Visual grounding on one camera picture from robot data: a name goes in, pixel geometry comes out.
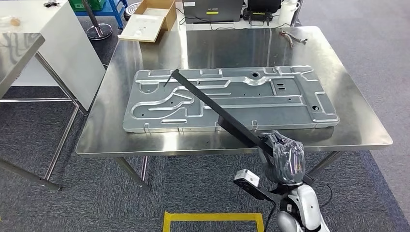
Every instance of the table surface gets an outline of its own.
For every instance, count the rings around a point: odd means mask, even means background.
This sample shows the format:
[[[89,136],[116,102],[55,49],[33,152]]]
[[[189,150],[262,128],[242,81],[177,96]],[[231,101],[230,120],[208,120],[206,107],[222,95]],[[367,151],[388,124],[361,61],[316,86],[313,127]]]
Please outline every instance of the table surface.
[[[44,41],[40,33],[0,33],[0,98]]]
[[[285,28],[306,45],[291,50],[279,29],[166,32],[157,43],[120,40],[79,139],[84,157],[254,152],[225,131],[127,133],[122,128],[137,70],[310,65],[340,123],[324,129],[281,130],[306,151],[374,150],[393,143],[318,27]]]

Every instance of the embossed metal plate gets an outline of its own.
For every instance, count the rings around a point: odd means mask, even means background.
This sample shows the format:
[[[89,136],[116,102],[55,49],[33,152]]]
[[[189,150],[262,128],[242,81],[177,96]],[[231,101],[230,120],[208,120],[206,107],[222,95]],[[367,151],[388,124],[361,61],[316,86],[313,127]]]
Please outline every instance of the embossed metal plate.
[[[141,70],[134,78],[123,128],[128,132],[215,131],[218,114],[172,70]],[[335,109],[310,66],[180,70],[184,77],[251,130],[334,126]]]

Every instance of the green crate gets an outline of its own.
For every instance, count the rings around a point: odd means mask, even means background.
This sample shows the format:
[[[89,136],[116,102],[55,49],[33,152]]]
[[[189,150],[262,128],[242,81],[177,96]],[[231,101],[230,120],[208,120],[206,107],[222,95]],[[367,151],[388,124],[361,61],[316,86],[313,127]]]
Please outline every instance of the green crate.
[[[93,11],[100,11],[103,9],[106,0],[88,0]],[[68,0],[73,11],[86,11],[81,0]]]

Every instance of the steel table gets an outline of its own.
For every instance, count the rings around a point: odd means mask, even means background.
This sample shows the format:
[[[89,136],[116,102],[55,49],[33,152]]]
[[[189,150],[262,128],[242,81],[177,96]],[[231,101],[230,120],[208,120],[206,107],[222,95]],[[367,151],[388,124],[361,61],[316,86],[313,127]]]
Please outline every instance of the steel table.
[[[76,152],[83,157],[115,158],[148,189],[124,157],[253,153],[225,131],[127,133],[122,128],[133,77],[142,69],[231,68],[310,65],[333,103],[340,123],[332,128],[282,130],[301,141],[305,151],[332,151],[309,174],[315,175],[343,151],[375,150],[393,143],[343,64],[318,27],[286,28],[306,45],[291,50],[279,29],[239,29],[166,32],[159,42],[120,40],[79,138]]]
[[[87,111],[80,102],[77,101],[73,93],[65,86],[63,81],[53,70],[50,64],[38,52],[40,46],[45,42],[44,37],[39,33],[0,33],[0,104],[12,102],[73,102],[74,111],[64,130],[62,138],[57,146],[54,156],[50,162],[44,178],[28,172],[4,159],[0,158],[0,168],[6,169],[12,173],[18,174],[41,186],[48,187],[51,190],[59,190],[60,186],[50,182],[51,174],[60,156],[61,150],[67,139],[67,136],[74,123],[75,117],[80,110],[83,114]],[[30,99],[2,99],[4,94],[10,88],[11,84],[19,77],[21,71],[27,65],[32,57],[36,57],[42,66],[47,70],[50,76],[59,84],[61,90],[67,95],[66,98],[30,98]]]

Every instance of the laptop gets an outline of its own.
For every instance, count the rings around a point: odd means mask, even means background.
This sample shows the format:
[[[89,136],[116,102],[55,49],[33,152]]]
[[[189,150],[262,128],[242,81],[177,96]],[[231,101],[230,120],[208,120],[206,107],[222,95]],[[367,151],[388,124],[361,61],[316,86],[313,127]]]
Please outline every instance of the laptop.
[[[243,0],[183,0],[186,23],[237,22]]]

